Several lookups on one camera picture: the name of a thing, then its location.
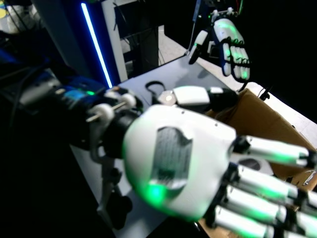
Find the open box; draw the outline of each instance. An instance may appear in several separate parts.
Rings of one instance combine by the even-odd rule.
[[[208,116],[215,118],[236,129],[239,135],[251,135],[271,140],[279,140],[286,143],[300,145],[315,150],[315,148],[280,114],[271,109],[261,99],[246,89],[239,95],[239,102],[229,110],[214,113],[208,112]],[[292,184],[304,190],[312,190],[317,185],[317,176],[307,185],[303,185],[310,173],[308,169],[289,167],[285,165],[270,163],[273,173],[282,180],[292,177]],[[212,238],[236,238],[233,232],[223,228],[210,229],[201,219],[206,233]]]

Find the white robotic hand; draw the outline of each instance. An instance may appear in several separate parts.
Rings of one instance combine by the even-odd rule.
[[[222,18],[214,22],[214,39],[219,45],[222,72],[239,82],[250,79],[250,61],[244,39],[232,21]]]
[[[205,217],[245,237],[317,237],[317,195],[229,162],[241,157],[316,168],[306,148],[250,136],[192,111],[151,106],[128,128],[127,177],[149,204],[187,221]],[[294,212],[289,205],[298,205]]]

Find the table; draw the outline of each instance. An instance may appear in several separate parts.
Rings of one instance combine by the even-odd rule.
[[[143,102],[144,109],[146,109],[152,103],[152,95],[145,89],[145,84],[150,81],[162,82],[167,90],[184,85],[228,88],[199,64],[189,65],[187,57],[178,58],[150,72],[131,78],[119,86],[132,90]],[[162,87],[159,85],[153,85],[151,89],[158,94],[162,91]],[[74,146],[71,146],[71,149],[96,200],[100,201],[102,189],[101,166],[91,160],[88,151]],[[124,171],[121,160],[116,160],[115,166],[119,170]],[[128,213],[124,228],[114,231],[118,238],[145,238],[167,218],[165,214],[154,210],[143,202],[132,191],[124,173],[119,183],[119,188],[123,195],[130,197],[133,209]]]

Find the gray sticker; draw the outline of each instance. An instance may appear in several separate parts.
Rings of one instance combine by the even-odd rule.
[[[192,153],[192,139],[174,127],[163,127],[157,132],[152,183],[160,183],[170,189],[186,185]]]

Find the floor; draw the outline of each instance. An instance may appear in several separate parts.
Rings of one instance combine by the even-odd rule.
[[[164,26],[159,28],[159,49],[161,54],[159,55],[161,63],[169,62],[184,55],[186,49],[180,46],[175,41],[171,40],[164,35]],[[218,77],[222,82],[224,82],[228,87],[233,90],[241,88],[242,83],[238,83],[234,80],[232,76],[225,77],[222,74],[221,68],[214,65],[206,60],[199,58],[198,63],[208,70],[210,73]],[[249,88],[254,94],[258,95],[263,89],[260,85],[256,83],[249,83],[247,88]],[[317,124],[304,117],[294,109],[290,108],[280,100],[278,100],[273,95],[270,95],[270,99],[265,100],[272,109],[280,113],[290,124],[292,124],[315,148],[317,148]]]

